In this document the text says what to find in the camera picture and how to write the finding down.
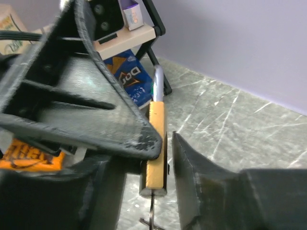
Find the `large brass padlock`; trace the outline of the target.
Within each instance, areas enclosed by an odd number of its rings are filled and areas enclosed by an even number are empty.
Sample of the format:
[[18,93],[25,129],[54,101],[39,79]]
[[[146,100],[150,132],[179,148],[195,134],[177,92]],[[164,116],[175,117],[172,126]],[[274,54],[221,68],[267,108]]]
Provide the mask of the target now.
[[140,196],[148,199],[167,194],[167,122],[164,103],[164,71],[160,65],[154,67],[152,101],[149,105],[149,122],[155,128],[157,144],[152,160],[142,163]]

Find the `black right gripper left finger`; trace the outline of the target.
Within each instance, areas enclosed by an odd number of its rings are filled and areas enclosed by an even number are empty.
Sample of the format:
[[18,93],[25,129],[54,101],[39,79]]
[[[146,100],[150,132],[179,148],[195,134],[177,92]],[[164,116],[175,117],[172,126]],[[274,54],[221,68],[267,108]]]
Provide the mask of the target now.
[[122,159],[86,158],[54,174],[0,172],[3,230],[114,230],[126,178]]

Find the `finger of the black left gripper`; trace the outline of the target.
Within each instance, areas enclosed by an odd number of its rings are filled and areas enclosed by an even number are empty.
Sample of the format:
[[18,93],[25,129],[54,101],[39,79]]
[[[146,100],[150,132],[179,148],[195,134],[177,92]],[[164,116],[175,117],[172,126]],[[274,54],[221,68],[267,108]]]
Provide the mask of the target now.
[[153,159],[158,135],[96,51],[95,27],[89,0],[65,3],[46,33],[75,29],[96,67],[96,78],[27,79],[34,65],[23,63],[26,55],[19,55],[0,79],[0,127],[50,154],[84,147]]

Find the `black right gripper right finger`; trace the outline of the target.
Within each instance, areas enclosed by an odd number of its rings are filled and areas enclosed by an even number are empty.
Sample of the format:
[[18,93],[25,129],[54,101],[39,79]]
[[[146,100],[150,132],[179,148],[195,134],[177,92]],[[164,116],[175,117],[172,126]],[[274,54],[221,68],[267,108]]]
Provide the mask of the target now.
[[180,226],[183,230],[304,230],[305,169],[249,168],[231,172],[172,137]]

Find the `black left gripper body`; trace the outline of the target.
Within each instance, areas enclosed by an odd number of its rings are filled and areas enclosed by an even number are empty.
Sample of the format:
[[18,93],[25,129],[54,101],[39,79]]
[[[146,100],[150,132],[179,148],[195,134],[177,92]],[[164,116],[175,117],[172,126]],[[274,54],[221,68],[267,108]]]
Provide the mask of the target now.
[[32,63],[27,79],[95,79],[96,67],[77,31],[70,28],[46,33],[1,31],[0,36],[14,35],[11,44],[0,54],[0,78],[25,54],[23,63]]

